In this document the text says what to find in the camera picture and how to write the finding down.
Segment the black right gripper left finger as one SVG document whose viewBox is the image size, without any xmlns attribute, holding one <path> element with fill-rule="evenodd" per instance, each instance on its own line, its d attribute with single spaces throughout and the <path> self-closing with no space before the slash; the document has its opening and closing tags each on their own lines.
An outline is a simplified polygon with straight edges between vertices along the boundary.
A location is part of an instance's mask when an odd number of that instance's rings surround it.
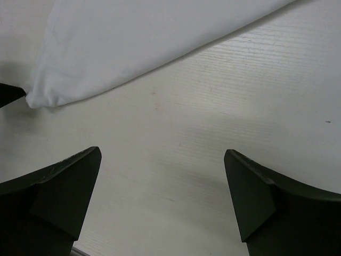
<svg viewBox="0 0 341 256">
<path fill-rule="evenodd" d="M 99 147 L 1 183 L 1 255 L 69 255 L 101 164 Z"/>
</svg>

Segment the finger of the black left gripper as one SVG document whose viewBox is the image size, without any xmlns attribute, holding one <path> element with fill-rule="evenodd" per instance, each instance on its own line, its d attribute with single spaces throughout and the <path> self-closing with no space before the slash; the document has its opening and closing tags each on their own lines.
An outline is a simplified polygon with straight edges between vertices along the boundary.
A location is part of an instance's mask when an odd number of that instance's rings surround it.
<svg viewBox="0 0 341 256">
<path fill-rule="evenodd" d="M 25 96 L 26 93 L 22 88 L 0 83 L 0 107 L 4 107 Z"/>
</svg>

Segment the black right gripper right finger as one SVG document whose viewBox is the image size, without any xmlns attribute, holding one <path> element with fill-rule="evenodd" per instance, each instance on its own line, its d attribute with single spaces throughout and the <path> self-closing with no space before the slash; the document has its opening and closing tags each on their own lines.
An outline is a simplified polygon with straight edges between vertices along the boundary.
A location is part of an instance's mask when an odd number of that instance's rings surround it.
<svg viewBox="0 0 341 256">
<path fill-rule="evenodd" d="M 340 194 L 264 167 L 236 150 L 224 156 L 249 255 L 340 255 Z"/>
</svg>

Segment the white skirt cloth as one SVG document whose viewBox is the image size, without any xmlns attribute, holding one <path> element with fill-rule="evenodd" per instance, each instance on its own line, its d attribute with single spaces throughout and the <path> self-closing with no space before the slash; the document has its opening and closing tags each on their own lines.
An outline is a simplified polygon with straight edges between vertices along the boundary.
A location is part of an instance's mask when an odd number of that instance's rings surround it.
<svg viewBox="0 0 341 256">
<path fill-rule="evenodd" d="M 288 1 L 55 1 L 43 36 L 20 15 L 1 28 L 1 87 L 31 108 L 120 86 L 278 9 Z"/>
</svg>

